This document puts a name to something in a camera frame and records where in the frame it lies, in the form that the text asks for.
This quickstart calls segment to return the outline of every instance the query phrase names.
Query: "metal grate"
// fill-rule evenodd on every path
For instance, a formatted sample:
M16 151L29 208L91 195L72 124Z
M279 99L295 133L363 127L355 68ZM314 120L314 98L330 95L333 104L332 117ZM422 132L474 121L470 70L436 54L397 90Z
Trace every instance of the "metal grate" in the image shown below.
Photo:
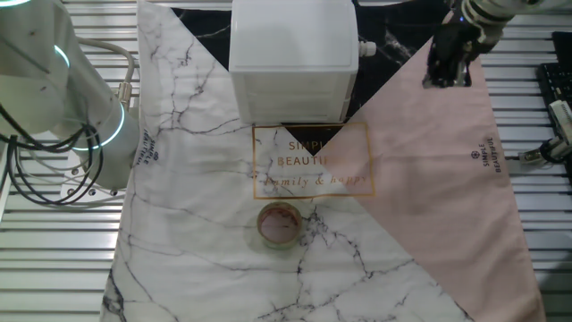
M125 47L137 56L135 0L64 1L76 32ZM184 8L230 8L230 0L155 1ZM377 1L392 4L399 1ZM556 62L554 30L572 31L572 6L558 13L514 19L494 51L482 57L492 107L507 156L537 148L552 137L550 120L534 75L540 63ZM92 64L117 88L127 69L119 55L91 47ZM133 82L139 100L139 74ZM49 135L42 139L52 139ZM42 154L55 166L66 157ZM33 160L35 174L52 176ZM511 181L525 227L536 277L550 322L572 320L572 188L562 165L528 172L509 161ZM59 194L59 187L41 186ZM114 255L121 202L81 212L31 204L12 188L0 198L0 321L95 322Z

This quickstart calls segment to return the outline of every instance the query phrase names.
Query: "small glass jar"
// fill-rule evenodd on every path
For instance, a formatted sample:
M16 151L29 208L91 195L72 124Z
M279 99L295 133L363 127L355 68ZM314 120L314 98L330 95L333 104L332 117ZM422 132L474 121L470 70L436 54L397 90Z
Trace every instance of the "small glass jar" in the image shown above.
M302 217L291 204L275 201L260 210L257 228L267 247L287 250L298 242Z

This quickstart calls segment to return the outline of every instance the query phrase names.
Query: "white plastic container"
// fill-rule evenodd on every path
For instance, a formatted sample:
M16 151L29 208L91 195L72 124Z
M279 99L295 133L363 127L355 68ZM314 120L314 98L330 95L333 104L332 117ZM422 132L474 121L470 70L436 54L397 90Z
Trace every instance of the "white plastic container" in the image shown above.
M241 121L343 121L358 49L350 0L234 0L229 71Z

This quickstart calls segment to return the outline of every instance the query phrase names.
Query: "black marble section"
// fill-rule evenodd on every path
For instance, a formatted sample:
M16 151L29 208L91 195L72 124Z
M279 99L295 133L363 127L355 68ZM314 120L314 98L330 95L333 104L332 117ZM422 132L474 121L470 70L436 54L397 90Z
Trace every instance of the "black marble section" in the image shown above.
M377 54L360 58L347 121L429 40L449 12L444 0L412 0L386 6L357 6L360 40L374 41ZM187 29L228 70L231 12L172 9ZM339 129L320 131L289 128L300 142L325 145ZM310 151L315 155L318 150Z
M187 29L209 53L229 70L231 52L231 12L172 8Z

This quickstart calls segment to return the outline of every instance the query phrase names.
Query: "marble pattern cloth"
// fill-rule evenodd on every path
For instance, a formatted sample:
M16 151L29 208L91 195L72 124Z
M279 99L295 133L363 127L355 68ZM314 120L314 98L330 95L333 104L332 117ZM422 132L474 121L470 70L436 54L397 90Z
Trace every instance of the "marble pattern cloth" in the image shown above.
M470 320L352 198L292 201L299 245L267 249L229 73L170 8L139 1L138 17L143 134L102 321Z

